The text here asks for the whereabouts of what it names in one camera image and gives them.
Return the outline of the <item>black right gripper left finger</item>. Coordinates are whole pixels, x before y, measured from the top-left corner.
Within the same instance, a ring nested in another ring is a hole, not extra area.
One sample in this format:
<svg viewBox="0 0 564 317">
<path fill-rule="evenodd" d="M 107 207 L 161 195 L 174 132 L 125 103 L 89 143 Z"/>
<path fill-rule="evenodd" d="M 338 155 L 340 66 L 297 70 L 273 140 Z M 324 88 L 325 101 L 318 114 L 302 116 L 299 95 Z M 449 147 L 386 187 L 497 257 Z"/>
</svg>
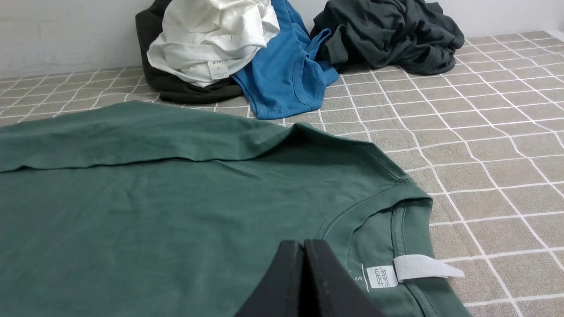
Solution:
<svg viewBox="0 0 564 317">
<path fill-rule="evenodd" d="M 282 241 L 267 272 L 236 313 L 237 317 L 298 317 L 304 248 Z"/>
</svg>

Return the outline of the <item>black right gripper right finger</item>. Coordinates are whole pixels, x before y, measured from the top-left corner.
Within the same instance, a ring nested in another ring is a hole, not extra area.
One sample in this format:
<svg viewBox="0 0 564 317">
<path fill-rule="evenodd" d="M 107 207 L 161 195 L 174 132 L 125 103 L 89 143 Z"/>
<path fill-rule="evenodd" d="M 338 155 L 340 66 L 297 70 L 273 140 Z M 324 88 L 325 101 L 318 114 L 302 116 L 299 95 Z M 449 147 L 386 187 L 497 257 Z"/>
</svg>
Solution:
<svg viewBox="0 0 564 317">
<path fill-rule="evenodd" d="M 324 240 L 306 240 L 305 252 L 322 317 L 383 317 Z"/>
</svg>

